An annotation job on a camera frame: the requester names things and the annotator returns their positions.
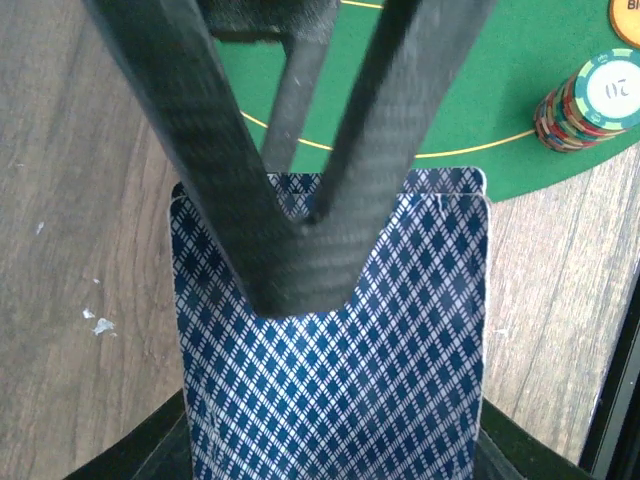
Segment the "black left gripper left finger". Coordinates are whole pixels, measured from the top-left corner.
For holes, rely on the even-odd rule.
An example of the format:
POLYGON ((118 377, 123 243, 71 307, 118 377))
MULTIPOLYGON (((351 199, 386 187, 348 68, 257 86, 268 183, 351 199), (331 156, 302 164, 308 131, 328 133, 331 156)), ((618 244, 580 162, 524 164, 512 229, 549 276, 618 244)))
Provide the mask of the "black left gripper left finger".
POLYGON ((254 310, 278 318, 341 307, 380 228, 370 108, 350 99, 307 217, 288 218, 267 178, 295 152, 337 3, 216 3, 220 32, 272 34, 285 46, 263 148, 249 135, 197 2, 87 7, 254 310))

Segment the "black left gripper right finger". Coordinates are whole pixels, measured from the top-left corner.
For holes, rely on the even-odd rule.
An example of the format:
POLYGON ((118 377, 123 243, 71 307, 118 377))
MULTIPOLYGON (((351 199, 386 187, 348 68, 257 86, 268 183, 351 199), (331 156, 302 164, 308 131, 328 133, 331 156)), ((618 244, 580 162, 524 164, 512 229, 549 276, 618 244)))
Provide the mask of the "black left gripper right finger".
POLYGON ((381 225, 493 7, 388 1, 347 102, 310 225, 381 225))

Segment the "orange round blind button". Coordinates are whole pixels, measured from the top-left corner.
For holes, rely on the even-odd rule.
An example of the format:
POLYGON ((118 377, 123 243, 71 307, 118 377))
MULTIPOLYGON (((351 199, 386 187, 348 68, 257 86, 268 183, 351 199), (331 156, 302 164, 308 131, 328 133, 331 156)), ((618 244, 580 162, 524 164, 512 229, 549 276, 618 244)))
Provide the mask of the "orange round blind button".
POLYGON ((610 0, 609 21, 622 41, 640 47, 640 0, 610 0))

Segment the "blue patterned card deck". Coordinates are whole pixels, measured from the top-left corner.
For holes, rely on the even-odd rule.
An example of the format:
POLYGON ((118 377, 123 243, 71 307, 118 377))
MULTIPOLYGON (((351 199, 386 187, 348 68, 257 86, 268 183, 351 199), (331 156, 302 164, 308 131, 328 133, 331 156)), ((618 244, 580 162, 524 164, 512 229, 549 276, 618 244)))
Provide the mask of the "blue patterned card deck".
POLYGON ((341 308, 257 316, 182 186, 169 208, 197 479, 469 479, 489 208, 472 167, 409 173, 341 308))

